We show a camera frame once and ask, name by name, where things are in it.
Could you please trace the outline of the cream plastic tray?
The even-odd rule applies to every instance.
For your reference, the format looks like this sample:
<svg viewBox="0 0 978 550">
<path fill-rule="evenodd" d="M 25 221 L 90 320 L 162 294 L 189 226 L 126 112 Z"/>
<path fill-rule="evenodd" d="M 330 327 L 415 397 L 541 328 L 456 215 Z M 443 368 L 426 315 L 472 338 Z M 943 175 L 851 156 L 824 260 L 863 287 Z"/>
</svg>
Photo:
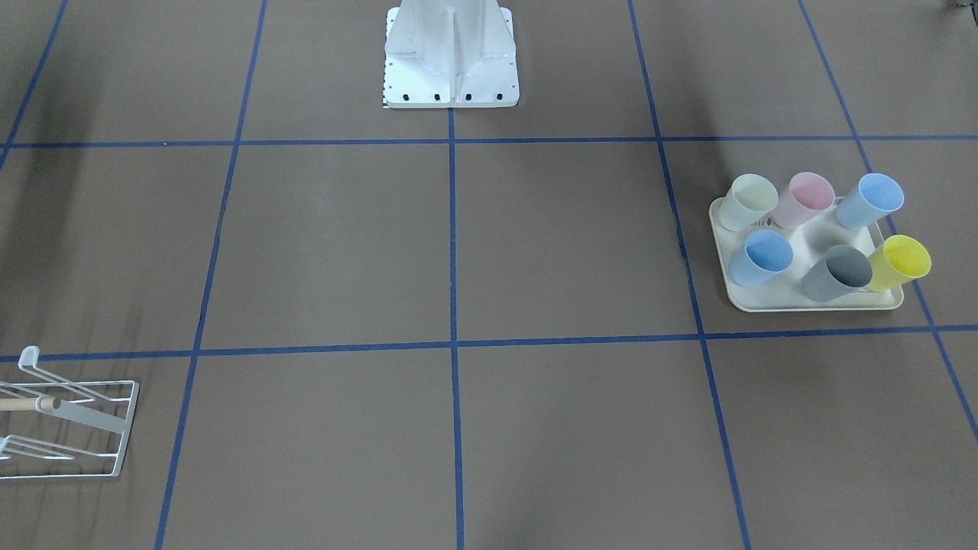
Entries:
<svg viewBox="0 0 978 550">
<path fill-rule="evenodd" d="M 751 313 L 794 311 L 884 311 L 897 309 L 905 298 L 901 286 L 884 292 L 865 288 L 855 293 L 832 299 L 830 302 L 814 302 L 802 289 L 803 276 L 820 260 L 829 248 L 845 244 L 865 255 L 871 255 L 886 236 L 877 223 L 858 231 L 840 225 L 834 214 L 834 206 L 809 222 L 785 229 L 772 222 L 771 217 L 758 220 L 747 230 L 731 232 L 718 221 L 724 199 L 714 199 L 709 208 L 709 220 L 715 241 L 727 297 L 737 309 Z M 743 247 L 749 233 L 769 229 L 785 236 L 792 244 L 793 262 L 789 269 L 758 286 L 741 286 L 729 275 L 730 262 Z"/>
</svg>

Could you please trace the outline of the pale green plastic cup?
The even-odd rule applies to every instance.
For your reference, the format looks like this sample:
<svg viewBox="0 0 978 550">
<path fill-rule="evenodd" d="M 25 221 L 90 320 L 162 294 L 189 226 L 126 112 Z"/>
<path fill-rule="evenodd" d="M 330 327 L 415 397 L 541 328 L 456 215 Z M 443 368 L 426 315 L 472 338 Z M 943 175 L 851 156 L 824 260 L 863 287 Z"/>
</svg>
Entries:
<svg viewBox="0 0 978 550">
<path fill-rule="evenodd" d="M 768 178 L 755 173 L 741 174 L 733 179 L 730 190 L 722 199 L 718 221 L 729 231 L 747 230 L 767 216 L 778 201 L 779 191 Z"/>
</svg>

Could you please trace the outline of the pink plastic cup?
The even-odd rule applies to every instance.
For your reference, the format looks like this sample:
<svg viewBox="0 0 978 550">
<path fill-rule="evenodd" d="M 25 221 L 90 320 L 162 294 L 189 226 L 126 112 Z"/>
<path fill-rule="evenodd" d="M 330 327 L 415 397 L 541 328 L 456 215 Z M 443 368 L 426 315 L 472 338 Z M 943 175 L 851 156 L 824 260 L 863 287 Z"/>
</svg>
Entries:
<svg viewBox="0 0 978 550">
<path fill-rule="evenodd" d="M 772 210 L 772 222 L 782 228 L 797 228 L 834 205 L 834 186 L 814 172 L 794 175 L 779 194 Z"/>
</svg>

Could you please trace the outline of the yellow plastic cup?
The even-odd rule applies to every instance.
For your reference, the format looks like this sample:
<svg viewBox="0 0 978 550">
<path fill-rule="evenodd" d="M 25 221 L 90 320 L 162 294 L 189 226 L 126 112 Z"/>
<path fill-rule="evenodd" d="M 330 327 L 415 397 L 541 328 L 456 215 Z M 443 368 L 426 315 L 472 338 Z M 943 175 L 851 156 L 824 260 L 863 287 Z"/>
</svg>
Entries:
<svg viewBox="0 0 978 550">
<path fill-rule="evenodd" d="M 883 292 L 927 276 L 932 258 L 920 241 L 908 235 L 892 235 L 868 257 L 871 279 L 866 288 Z"/>
</svg>

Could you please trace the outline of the light blue plastic cup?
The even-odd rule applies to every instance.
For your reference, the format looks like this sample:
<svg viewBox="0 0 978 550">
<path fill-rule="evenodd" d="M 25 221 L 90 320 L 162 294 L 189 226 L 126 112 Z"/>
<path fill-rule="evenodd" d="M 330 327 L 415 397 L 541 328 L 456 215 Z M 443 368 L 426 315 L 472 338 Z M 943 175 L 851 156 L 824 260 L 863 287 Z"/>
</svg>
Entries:
<svg viewBox="0 0 978 550">
<path fill-rule="evenodd" d="M 845 228 L 858 230 L 897 212 L 904 203 L 905 193 L 894 178 L 871 172 L 860 177 L 856 187 L 839 202 L 835 215 Z"/>
</svg>

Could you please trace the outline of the grey plastic cup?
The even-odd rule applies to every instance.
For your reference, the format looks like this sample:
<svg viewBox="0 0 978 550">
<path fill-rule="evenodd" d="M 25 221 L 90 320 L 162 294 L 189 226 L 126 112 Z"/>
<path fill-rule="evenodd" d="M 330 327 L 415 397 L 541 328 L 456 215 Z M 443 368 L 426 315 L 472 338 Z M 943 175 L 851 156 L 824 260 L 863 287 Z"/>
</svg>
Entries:
<svg viewBox="0 0 978 550">
<path fill-rule="evenodd" d="M 816 262 L 802 278 L 804 294 L 814 302 L 830 302 L 870 284 L 870 259 L 858 248 L 839 244 Z"/>
</svg>

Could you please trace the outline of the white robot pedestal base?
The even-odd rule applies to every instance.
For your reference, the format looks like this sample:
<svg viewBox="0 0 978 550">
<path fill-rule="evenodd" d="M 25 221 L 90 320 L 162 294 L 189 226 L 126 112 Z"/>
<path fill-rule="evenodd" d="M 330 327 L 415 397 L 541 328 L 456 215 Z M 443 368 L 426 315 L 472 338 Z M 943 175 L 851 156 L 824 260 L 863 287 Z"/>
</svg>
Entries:
<svg viewBox="0 0 978 550">
<path fill-rule="evenodd" d="M 496 1 L 402 1 L 385 24 L 385 108 L 518 105 L 510 9 Z"/>
</svg>

